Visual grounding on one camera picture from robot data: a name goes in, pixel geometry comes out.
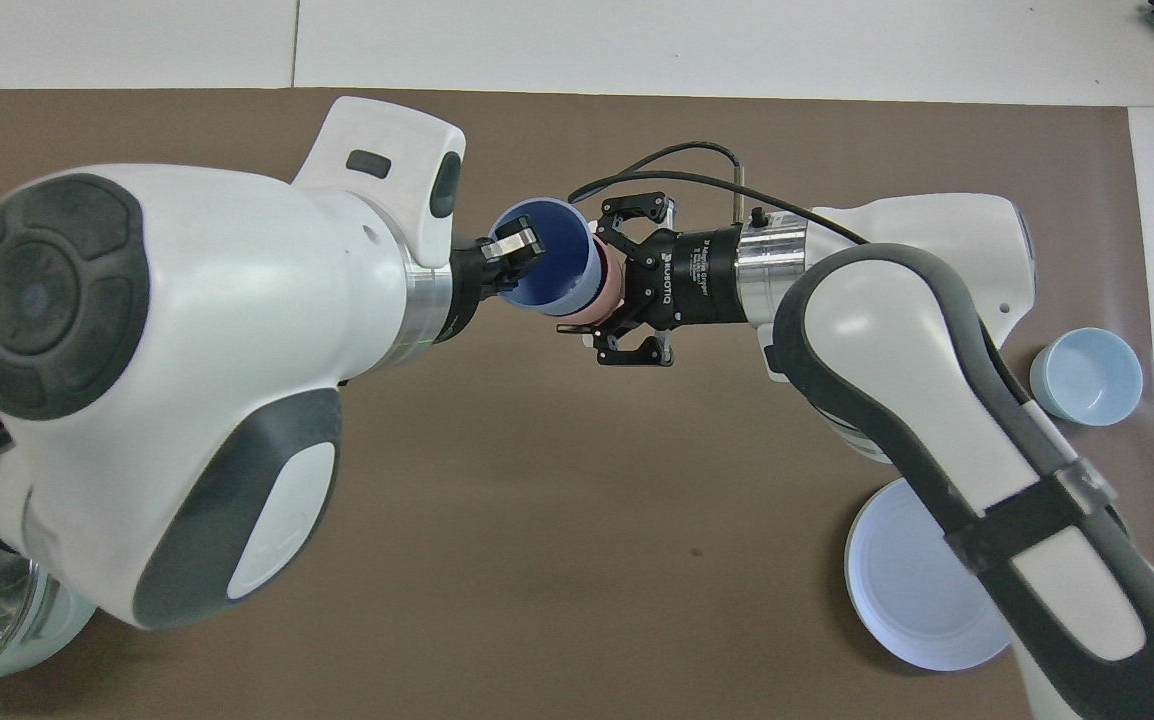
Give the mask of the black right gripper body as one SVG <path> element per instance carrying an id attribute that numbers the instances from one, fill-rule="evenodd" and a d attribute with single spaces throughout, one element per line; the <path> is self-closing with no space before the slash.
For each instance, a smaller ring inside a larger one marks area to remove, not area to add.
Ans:
<path id="1" fill-rule="evenodd" d="M 679 233 L 658 228 L 640 249 L 653 265 L 637 268 L 637 318 L 655 329 L 745 323 L 737 250 L 741 225 Z"/>

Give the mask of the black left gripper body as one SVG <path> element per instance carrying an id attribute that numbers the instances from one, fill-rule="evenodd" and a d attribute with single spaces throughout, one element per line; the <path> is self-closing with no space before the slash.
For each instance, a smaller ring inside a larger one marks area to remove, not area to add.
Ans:
<path id="1" fill-rule="evenodd" d="M 458 247 L 450 254 L 452 299 L 450 299 L 443 328 L 437 333 L 437 343 L 449 342 L 458 336 L 472 322 L 478 305 L 484 300 L 484 273 L 487 265 L 487 258 L 482 252 L 485 245 L 487 245 L 487 238 L 475 238 L 471 245 Z"/>

